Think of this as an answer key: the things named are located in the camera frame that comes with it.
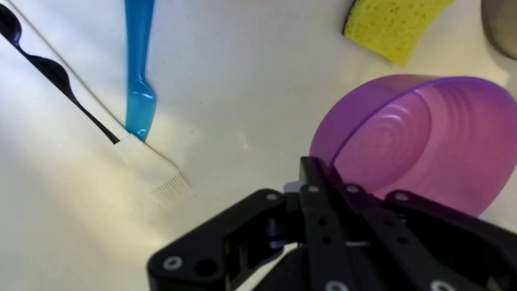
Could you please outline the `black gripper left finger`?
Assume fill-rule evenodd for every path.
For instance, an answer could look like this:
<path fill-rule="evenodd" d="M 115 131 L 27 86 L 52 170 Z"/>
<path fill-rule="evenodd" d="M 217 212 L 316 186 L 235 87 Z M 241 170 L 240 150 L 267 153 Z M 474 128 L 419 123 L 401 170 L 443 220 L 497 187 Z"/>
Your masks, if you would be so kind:
<path fill-rule="evenodd" d="M 235 291 L 287 244 L 285 194 L 261 189 L 157 250 L 151 291 Z"/>

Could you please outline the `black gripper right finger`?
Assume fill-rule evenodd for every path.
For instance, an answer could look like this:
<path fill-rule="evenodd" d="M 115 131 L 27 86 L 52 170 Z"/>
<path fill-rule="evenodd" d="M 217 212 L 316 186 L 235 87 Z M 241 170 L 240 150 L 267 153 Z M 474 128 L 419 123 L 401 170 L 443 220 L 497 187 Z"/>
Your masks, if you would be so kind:
<path fill-rule="evenodd" d="M 408 191 L 379 199 L 301 160 L 311 284 L 330 291 L 517 291 L 517 234 Z"/>

